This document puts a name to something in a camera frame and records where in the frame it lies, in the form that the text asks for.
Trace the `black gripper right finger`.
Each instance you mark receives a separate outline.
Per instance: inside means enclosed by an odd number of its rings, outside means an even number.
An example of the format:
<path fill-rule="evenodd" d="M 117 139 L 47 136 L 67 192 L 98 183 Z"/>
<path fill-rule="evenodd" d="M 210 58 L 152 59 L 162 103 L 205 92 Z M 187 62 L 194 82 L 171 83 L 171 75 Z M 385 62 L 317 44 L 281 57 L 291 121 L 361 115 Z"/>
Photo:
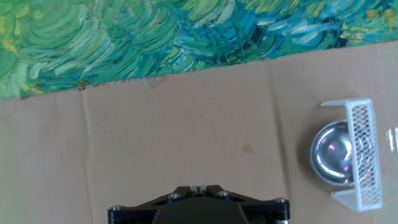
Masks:
<path fill-rule="evenodd" d="M 238 204 L 249 223 L 290 224 L 290 202 L 283 197 L 258 200 L 225 190 L 219 185 L 199 186 L 198 195 Z"/>

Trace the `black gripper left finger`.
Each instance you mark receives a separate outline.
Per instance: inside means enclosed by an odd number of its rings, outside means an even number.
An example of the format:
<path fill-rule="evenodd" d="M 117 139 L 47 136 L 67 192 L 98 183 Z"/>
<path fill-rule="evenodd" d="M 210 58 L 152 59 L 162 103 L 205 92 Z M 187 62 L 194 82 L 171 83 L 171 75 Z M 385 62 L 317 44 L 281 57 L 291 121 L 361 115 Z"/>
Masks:
<path fill-rule="evenodd" d="M 108 208 L 108 224 L 152 222 L 163 205 L 197 196 L 198 186 L 177 187 L 173 192 L 157 197 L 135 207 L 113 205 Z"/>

